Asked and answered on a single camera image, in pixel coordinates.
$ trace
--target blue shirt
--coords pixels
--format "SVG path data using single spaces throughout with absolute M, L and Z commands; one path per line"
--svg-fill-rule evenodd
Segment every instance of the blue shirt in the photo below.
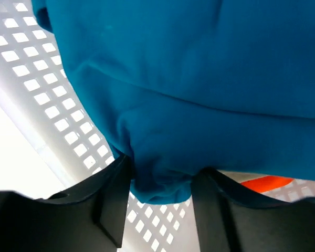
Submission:
M 315 180 L 315 0 L 33 0 L 142 202 L 202 168 Z

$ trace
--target white plastic basket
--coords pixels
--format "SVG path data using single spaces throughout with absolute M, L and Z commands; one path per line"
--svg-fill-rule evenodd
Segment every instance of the white plastic basket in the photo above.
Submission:
M 65 187 L 114 159 L 63 70 L 52 34 L 42 30 L 29 0 L 0 0 L 0 106 Z M 295 180 L 266 195 L 285 201 L 315 195 L 315 182 Z M 199 251 L 191 201 L 152 206 L 131 194 L 127 252 Z

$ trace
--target laundry basket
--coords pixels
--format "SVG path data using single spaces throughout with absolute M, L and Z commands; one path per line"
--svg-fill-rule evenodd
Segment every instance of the laundry basket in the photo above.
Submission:
M 29 0 L 0 0 L 0 106 L 65 187 L 114 161 L 66 78 L 54 36 L 37 25 Z M 295 180 L 266 194 L 294 201 L 315 195 L 315 182 Z M 199 251 L 191 200 L 153 206 L 130 194 L 124 250 Z

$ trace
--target orange fabric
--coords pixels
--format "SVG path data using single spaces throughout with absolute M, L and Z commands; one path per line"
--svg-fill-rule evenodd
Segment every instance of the orange fabric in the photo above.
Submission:
M 258 193 L 264 193 L 288 185 L 292 181 L 292 178 L 287 177 L 265 176 L 242 182 L 242 185 Z

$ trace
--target blue fabric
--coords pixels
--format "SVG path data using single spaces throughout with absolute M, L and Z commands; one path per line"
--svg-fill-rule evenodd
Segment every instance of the blue fabric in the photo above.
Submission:
M 34 0 L 142 202 L 206 166 L 315 180 L 315 0 Z

